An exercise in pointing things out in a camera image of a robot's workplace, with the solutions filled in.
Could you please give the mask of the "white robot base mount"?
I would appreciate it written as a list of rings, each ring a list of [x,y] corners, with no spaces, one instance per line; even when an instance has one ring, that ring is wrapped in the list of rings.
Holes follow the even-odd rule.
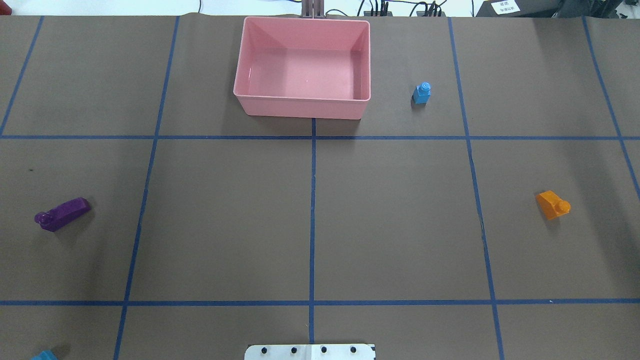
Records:
[[[374,344],[255,344],[247,347],[245,360],[375,360]]]

